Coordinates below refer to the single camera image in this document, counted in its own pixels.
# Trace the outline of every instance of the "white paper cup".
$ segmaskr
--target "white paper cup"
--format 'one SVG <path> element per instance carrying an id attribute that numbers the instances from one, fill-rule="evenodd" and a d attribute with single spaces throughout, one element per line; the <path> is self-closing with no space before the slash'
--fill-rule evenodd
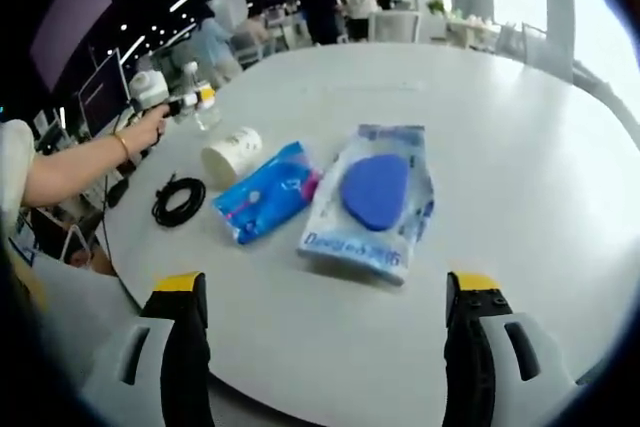
<path id="1" fill-rule="evenodd" d="M 262 150 L 260 135 L 248 127 L 202 149 L 204 168 L 219 190 L 227 190 L 253 167 Z"/>

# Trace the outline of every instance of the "computer monitor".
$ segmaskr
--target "computer monitor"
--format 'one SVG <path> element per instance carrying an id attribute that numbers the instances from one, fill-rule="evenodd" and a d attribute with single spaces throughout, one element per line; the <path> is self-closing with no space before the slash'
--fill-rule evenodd
<path id="1" fill-rule="evenodd" d="M 79 93 L 82 114 L 92 137 L 97 137 L 129 103 L 129 89 L 120 65 L 120 52 L 105 60 Z"/>

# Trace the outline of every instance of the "table surface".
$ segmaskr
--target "table surface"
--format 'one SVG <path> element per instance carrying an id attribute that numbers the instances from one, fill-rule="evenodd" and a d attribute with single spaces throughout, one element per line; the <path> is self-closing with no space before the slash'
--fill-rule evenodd
<path id="1" fill-rule="evenodd" d="M 207 135 L 171 129 L 107 213 L 115 268 L 140 303 L 171 274 L 207 275 L 210 369 L 275 409 L 331 426 L 439 425 L 446 274 L 489 274 L 557 340 L 575 378 L 607 352 L 634 299 L 640 153 L 607 107 L 507 59 L 445 46 L 357 44 L 273 56 L 218 93 Z M 157 227 L 174 171 L 241 126 L 264 156 L 300 140 L 325 166 L 359 123 L 423 124 L 436 207 L 404 287 L 300 259 L 308 211 L 236 246 L 209 208 Z"/>

